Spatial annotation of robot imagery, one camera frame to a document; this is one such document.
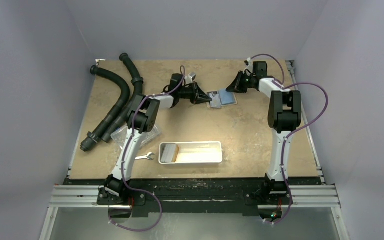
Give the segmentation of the light patterned credit card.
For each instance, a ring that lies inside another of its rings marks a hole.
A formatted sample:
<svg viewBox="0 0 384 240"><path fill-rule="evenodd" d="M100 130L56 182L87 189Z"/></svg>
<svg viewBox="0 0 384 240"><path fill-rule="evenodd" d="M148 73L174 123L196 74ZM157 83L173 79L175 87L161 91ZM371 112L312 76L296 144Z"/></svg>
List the light patterned credit card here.
<svg viewBox="0 0 384 240"><path fill-rule="evenodd" d="M220 94L218 91L209 91L208 96L211 98L211 101L209 102L209 107L213 109L221 109L222 108L222 102L220 98Z"/></svg>

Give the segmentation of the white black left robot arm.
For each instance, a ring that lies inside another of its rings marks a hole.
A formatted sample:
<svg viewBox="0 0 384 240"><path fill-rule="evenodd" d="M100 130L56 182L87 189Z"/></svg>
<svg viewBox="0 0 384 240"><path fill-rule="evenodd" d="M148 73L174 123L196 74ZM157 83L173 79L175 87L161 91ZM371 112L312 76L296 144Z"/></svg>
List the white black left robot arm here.
<svg viewBox="0 0 384 240"><path fill-rule="evenodd" d="M133 98L127 114L125 142L114 169L104 182L104 197L109 195L118 205L128 201L129 192L132 190L128 183L132 177L133 165L141 144L156 124L159 110L174 108L181 99L189 99L192 104L212 101L195 82L195 78L194 72L188 75L174 73L163 92L139 94Z"/></svg>

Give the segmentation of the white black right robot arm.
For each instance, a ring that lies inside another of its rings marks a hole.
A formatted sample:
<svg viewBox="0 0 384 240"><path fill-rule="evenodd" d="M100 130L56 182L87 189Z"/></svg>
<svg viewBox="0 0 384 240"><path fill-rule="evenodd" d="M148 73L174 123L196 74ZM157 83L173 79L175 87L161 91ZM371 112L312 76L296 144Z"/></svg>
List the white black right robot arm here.
<svg viewBox="0 0 384 240"><path fill-rule="evenodd" d="M277 79L268 75L265 61L245 60L246 68L239 71L226 88L229 93L245 94L255 89L269 98L268 126L272 130L272 151L267 173L255 195L268 204L274 203L281 194L288 193L288 158L291 135L302 122L301 93L290 90Z"/></svg>

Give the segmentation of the grey credit card stack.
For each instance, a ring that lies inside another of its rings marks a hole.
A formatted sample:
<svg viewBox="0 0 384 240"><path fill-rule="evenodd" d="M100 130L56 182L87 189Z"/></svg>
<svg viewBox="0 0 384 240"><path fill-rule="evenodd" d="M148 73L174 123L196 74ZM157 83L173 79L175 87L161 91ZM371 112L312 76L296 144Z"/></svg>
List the grey credit card stack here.
<svg viewBox="0 0 384 240"><path fill-rule="evenodd" d="M180 147L177 144L166 144L160 157L161 163L174 163L177 160Z"/></svg>

